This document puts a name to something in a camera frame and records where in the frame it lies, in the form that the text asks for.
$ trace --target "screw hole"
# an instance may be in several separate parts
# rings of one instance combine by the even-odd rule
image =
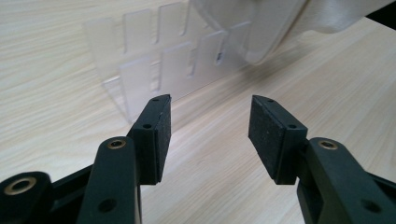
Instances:
[[[335,143],[330,142],[330,141],[320,141],[319,145],[321,147],[324,147],[326,149],[331,149],[331,150],[334,150],[334,149],[338,148],[338,146]]]
[[[4,189],[6,195],[17,195],[24,193],[25,191],[31,189],[36,183],[36,179],[32,176],[23,177],[21,179],[15,180]]]
[[[361,200],[361,206],[363,206],[365,209],[367,209],[370,212],[373,213],[380,213],[381,212],[381,207],[378,206],[378,204],[369,201],[369,200]]]
[[[116,139],[110,143],[107,144],[107,147],[110,149],[118,149],[122,148],[126,145],[126,142],[124,140]]]
[[[108,213],[117,206],[117,201],[114,199],[106,199],[99,203],[98,210],[101,213]]]

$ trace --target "clear acrylic holder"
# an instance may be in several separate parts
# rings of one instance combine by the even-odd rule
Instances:
[[[154,96],[170,93],[175,101],[247,65],[243,49],[230,44],[244,42],[249,25],[215,30],[193,7],[174,3],[159,7],[158,15],[149,9],[125,14],[120,48],[113,19],[84,28],[104,87],[132,122]]]

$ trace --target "black metal part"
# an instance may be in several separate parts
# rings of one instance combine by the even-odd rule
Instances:
[[[14,175],[0,184],[1,223],[42,223],[52,205],[50,177],[42,172]]]
[[[309,143],[307,164],[324,202],[318,223],[396,220],[394,204],[342,144],[326,138]],[[331,144],[336,148],[326,147]]]
[[[140,223],[134,141],[114,137],[98,149],[77,223]]]
[[[151,99],[129,136],[106,140],[93,165],[53,184],[40,172],[3,181],[0,223],[141,223],[140,185],[163,176],[170,103],[170,95]]]
[[[289,124],[300,133],[288,133]],[[366,173],[338,142],[307,142],[306,132],[274,100],[253,96],[249,138],[277,184],[292,184],[299,177],[306,223],[394,223],[396,184]]]
[[[142,185],[155,185],[163,178],[163,167],[171,140],[171,97],[151,99],[127,136],[134,139]]]
[[[307,128],[276,101],[254,95],[248,137],[276,184],[293,185],[292,164],[306,143]]]

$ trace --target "bolt hole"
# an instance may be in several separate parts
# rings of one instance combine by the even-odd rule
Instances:
[[[106,199],[99,203],[98,210],[101,213],[108,213],[117,206],[117,201],[114,199]]]
[[[20,190],[23,188],[26,188],[29,185],[29,181],[28,180],[22,180],[21,182],[17,183],[16,185],[14,185],[12,187],[13,190]]]
[[[319,145],[326,149],[337,149],[338,148],[338,146],[335,143],[330,142],[330,141],[320,141]]]
[[[118,149],[121,147],[124,147],[126,145],[126,142],[124,140],[116,139],[110,143],[107,144],[107,147],[110,149]]]
[[[373,213],[380,213],[381,207],[369,200],[361,200],[361,206]]]

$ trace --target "light wood surface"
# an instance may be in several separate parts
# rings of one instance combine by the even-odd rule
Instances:
[[[55,181],[128,132],[81,24],[146,6],[1,1],[0,180],[43,171]],[[367,19],[335,35],[308,32],[262,65],[174,102],[163,182],[142,188],[144,223],[304,222],[296,188],[273,183],[247,138],[252,94],[279,101],[310,138],[342,142],[364,169],[396,181],[395,43],[395,31]]]

